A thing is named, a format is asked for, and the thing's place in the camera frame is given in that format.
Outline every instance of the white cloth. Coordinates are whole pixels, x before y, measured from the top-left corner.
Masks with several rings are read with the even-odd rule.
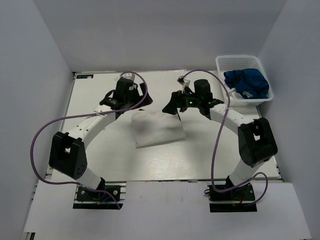
[[[163,144],[186,136],[179,117],[162,111],[139,110],[132,114],[131,123],[136,148]]]

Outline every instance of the cable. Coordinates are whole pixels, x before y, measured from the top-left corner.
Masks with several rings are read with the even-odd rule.
[[[134,71],[126,71],[126,72],[123,72],[121,73],[120,76],[122,76],[123,74],[134,74],[134,75],[137,75],[144,83],[145,85],[145,94],[143,95],[143,98],[135,105],[131,106],[131,107],[128,107],[128,108],[124,108],[124,109],[119,109],[119,110],[112,110],[112,111],[104,111],[104,112],[100,112],[101,115],[104,115],[104,114],[112,114],[112,113],[124,113],[126,111],[129,111],[129,110],[132,110],[132,109],[135,109],[137,108],[147,97],[148,95],[148,86],[147,86],[147,83],[146,81],[144,80],[144,78],[134,72]],[[34,135],[33,139],[32,139],[32,142],[31,142],[31,146],[30,146],[30,161],[31,161],[31,166],[32,166],[32,170],[34,172],[34,174],[36,175],[36,177],[42,181],[43,183],[45,184],[51,184],[51,185],[64,185],[64,184],[76,184],[76,185],[81,185],[79,182],[76,182],[76,181],[62,181],[62,182],[54,182],[54,181],[48,181],[48,180],[45,180],[42,176],[40,176],[40,174],[38,173],[37,171],[37,168],[36,168],[36,165],[35,165],[35,159],[34,159],[34,148],[35,148],[35,143],[36,143],[36,140],[39,136],[39,134],[46,128],[48,127],[49,125],[55,123],[55,122],[58,122],[58,121],[61,121],[61,120],[66,120],[66,119],[77,119],[77,118],[85,118],[85,117],[94,117],[96,116],[97,114],[96,113],[89,113],[89,114],[80,114],[80,115],[72,115],[72,116],[64,116],[64,117],[58,117],[54,120],[51,120],[49,122],[47,122],[45,125],[43,125],[37,132],[36,134]],[[107,195],[110,196],[110,198],[115,202],[115,204],[117,205],[117,207],[119,208],[119,210],[121,209],[118,202],[116,201],[116,199],[112,196],[111,193],[105,191],[105,190],[96,190],[96,189],[92,189],[92,188],[89,188],[89,187],[84,187],[86,190],[88,191],[91,191],[91,192],[97,192],[97,193],[105,193]]]
[[[212,162],[211,162],[211,184],[212,184],[212,188],[217,193],[226,193],[226,192],[229,192],[231,190],[237,189],[238,187],[240,187],[242,185],[245,185],[245,184],[249,183],[257,175],[263,175],[264,178],[265,178],[265,189],[264,189],[262,195],[257,200],[255,200],[254,202],[248,203],[247,206],[255,204],[265,196],[265,194],[267,192],[267,189],[268,189],[268,177],[263,172],[257,172],[255,175],[252,176],[252,178],[250,178],[248,180],[245,180],[244,182],[242,182],[242,183],[240,183],[238,185],[235,185],[233,187],[229,187],[229,188],[226,188],[226,189],[217,189],[216,186],[215,186],[215,178],[214,178],[215,160],[216,160],[216,154],[217,154],[217,149],[218,149],[218,144],[219,144],[221,132],[222,132],[222,129],[223,129],[224,125],[225,125],[225,122],[226,122],[226,119],[227,119],[227,115],[228,115],[228,112],[229,112],[229,108],[230,108],[230,95],[229,95],[229,92],[228,92],[227,88],[222,83],[222,81],[214,73],[212,73],[210,71],[203,70],[203,69],[192,70],[192,71],[187,72],[185,75],[183,75],[183,78],[185,78],[186,76],[188,76],[189,74],[194,73],[194,72],[204,72],[204,73],[210,74],[211,76],[215,77],[219,81],[221,86],[223,87],[223,89],[224,89],[224,91],[226,93],[227,99],[228,99],[228,102],[227,102],[227,105],[226,105],[226,110],[225,110],[225,113],[223,115],[222,122],[221,122],[221,125],[220,125],[220,128],[219,128],[218,134],[216,136],[214,149],[213,149]]]

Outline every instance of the black sticker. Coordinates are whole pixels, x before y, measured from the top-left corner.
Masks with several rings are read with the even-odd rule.
[[[94,75],[93,74],[87,74],[87,75],[77,75],[76,79],[93,79]]]

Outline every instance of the gray wall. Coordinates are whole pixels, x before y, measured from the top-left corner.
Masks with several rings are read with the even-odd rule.
[[[292,182],[312,239],[320,240],[320,1],[288,0],[258,57],[274,90],[261,106],[285,180]]]
[[[215,67],[257,55],[286,0],[34,0],[72,71]]]
[[[33,135],[66,110],[72,73],[32,0],[0,1],[0,235],[17,240],[37,182],[29,159]],[[48,166],[50,127],[36,144]]]

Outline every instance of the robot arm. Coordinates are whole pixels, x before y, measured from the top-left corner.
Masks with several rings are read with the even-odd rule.
[[[178,82],[183,85],[183,91],[173,92],[170,102],[162,112],[175,115],[178,113],[178,108],[180,112],[186,111],[187,108],[198,108],[208,119],[222,123],[227,106],[219,99],[213,98],[210,84],[206,79],[194,82],[195,92],[186,86],[183,78],[179,78]],[[252,178],[264,162],[278,152],[278,148],[269,122],[263,117],[252,119],[230,109],[224,124],[238,135],[241,156],[238,165],[226,179],[225,188],[229,188]]]
[[[142,93],[146,87],[140,84]],[[139,95],[138,85],[133,79],[121,77],[115,90],[106,94],[94,111],[96,115],[86,118],[81,124],[67,132],[58,131],[52,139],[49,165],[55,170],[68,175],[78,183],[95,190],[104,190],[105,180],[88,168],[86,148],[90,142],[122,113],[104,112],[126,109],[136,105],[143,96]],[[153,102],[147,95],[140,107]]]

